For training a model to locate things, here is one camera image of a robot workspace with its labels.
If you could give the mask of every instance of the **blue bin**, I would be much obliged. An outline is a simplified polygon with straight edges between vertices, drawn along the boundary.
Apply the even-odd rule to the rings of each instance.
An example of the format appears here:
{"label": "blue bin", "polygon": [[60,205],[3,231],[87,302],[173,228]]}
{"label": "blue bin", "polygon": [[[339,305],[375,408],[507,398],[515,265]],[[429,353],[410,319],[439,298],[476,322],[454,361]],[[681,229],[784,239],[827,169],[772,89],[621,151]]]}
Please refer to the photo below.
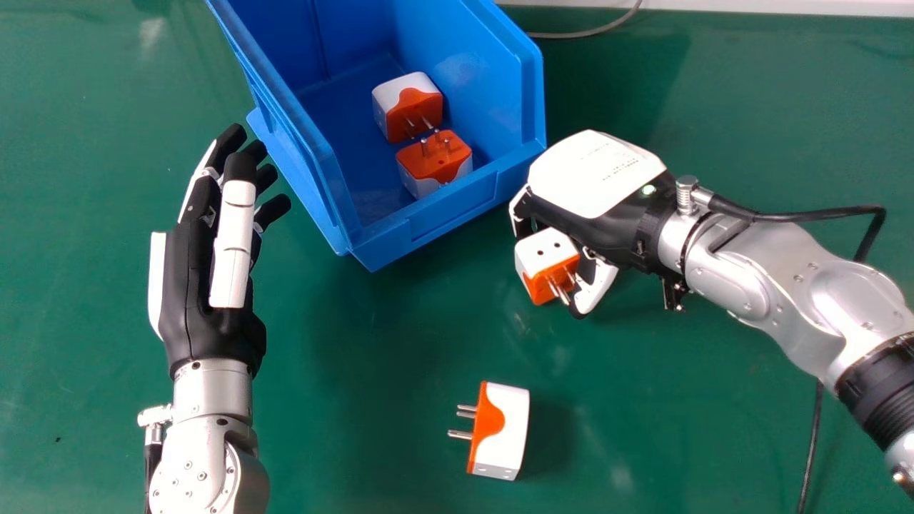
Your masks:
{"label": "blue bin", "polygon": [[[508,200],[546,145],[542,55],[491,0],[207,0],[248,123],[334,251],[375,271]],[[371,90],[424,71],[475,170],[416,200]]]}

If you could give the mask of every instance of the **robotic hand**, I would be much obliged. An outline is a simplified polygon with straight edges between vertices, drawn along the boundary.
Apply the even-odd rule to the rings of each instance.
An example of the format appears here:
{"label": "robotic hand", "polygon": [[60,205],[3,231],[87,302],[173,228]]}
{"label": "robotic hand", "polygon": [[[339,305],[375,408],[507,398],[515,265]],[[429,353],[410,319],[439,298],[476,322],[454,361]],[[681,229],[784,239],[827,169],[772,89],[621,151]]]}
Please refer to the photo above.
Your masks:
{"label": "robotic hand", "polygon": [[[267,331],[254,314],[250,269],[285,195],[255,208],[277,178],[266,148],[233,124],[204,154],[177,224],[153,232],[149,320],[165,343],[174,399],[140,412],[146,512],[262,513],[270,483],[251,429],[251,382]],[[167,438],[163,441],[163,430]]]}
{"label": "robotic hand", "polygon": [[[862,214],[876,216],[852,262],[795,224]],[[861,263],[883,208],[760,214],[695,177],[674,179],[642,148],[585,131],[533,163],[510,215],[515,267],[535,303],[558,297],[584,317],[627,268],[659,275],[668,309],[681,311],[690,291],[704,296],[837,396],[914,496],[914,314]]]}

